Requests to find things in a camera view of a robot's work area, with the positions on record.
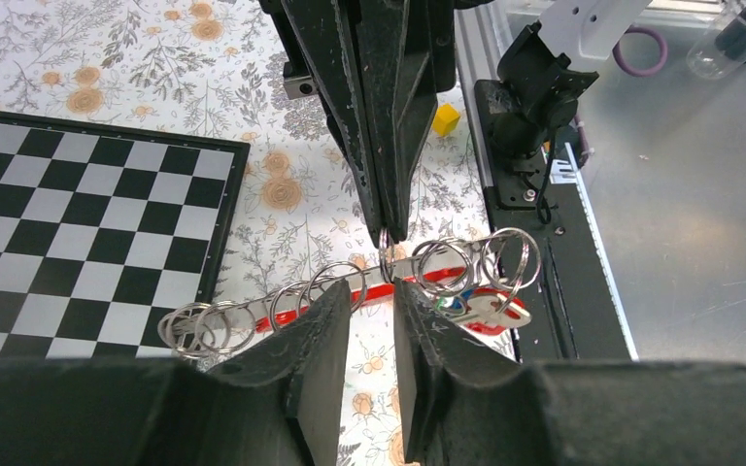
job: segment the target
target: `chessboard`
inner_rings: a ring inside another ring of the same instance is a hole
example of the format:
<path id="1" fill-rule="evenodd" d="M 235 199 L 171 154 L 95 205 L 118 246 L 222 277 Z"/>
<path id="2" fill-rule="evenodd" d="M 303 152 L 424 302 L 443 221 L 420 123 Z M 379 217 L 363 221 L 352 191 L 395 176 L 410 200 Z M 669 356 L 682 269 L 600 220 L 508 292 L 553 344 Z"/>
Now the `chessboard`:
<path id="1" fill-rule="evenodd" d="M 0 357 L 160 356 L 210 302 L 249 146 L 0 113 Z"/>

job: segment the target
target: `gray table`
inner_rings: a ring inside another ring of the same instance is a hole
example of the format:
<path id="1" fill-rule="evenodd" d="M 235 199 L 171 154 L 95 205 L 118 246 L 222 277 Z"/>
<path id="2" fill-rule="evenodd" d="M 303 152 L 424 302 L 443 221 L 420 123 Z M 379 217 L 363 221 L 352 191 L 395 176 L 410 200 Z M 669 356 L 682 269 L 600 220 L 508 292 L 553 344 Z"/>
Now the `gray table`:
<path id="1" fill-rule="evenodd" d="M 639 356 L 746 361 L 746 66 L 699 79 L 685 56 L 701 29 L 678 19 L 645 19 L 669 43 L 658 75 L 610 60 L 583 96 L 583 173 Z M 657 56 L 639 36 L 623 50 Z"/>

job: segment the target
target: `yellow cube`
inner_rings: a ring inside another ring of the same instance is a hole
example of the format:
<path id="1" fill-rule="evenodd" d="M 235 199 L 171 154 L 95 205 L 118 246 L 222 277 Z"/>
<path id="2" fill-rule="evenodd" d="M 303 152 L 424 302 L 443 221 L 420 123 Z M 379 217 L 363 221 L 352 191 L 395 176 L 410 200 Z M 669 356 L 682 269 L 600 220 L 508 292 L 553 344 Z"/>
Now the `yellow cube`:
<path id="1" fill-rule="evenodd" d="M 439 133 L 439 136 L 447 136 L 458 124 L 461 115 L 450 104 L 443 105 L 436 111 L 436 117 L 433 119 L 433 131 Z"/>

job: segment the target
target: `floral pattern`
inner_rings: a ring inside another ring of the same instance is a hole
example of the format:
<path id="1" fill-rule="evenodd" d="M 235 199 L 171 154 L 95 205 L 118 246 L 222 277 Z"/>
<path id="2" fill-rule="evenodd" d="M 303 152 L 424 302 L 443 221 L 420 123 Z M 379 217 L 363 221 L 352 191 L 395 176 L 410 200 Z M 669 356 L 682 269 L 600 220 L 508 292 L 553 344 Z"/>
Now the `floral pattern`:
<path id="1" fill-rule="evenodd" d="M 319 100 L 287 99 L 285 61 L 256 0 L 0 0 L 0 110 L 251 144 L 220 299 L 256 298 L 336 260 L 378 261 Z M 460 91 L 439 98 L 462 121 L 425 144 L 396 258 L 489 231 Z M 391 310 L 351 320 L 338 464 L 404 464 Z M 510 354 L 506 337 L 488 340 Z"/>

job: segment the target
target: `clear plastic cup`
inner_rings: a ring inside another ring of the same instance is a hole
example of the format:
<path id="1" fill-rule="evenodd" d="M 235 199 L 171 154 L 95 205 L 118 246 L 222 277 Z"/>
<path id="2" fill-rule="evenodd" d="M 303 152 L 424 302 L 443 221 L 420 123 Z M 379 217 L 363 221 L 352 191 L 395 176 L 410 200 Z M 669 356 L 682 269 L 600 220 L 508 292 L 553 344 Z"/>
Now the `clear plastic cup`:
<path id="1" fill-rule="evenodd" d="M 688 66 L 705 79 L 718 80 L 745 62 L 746 0 L 728 0 L 688 52 Z"/>

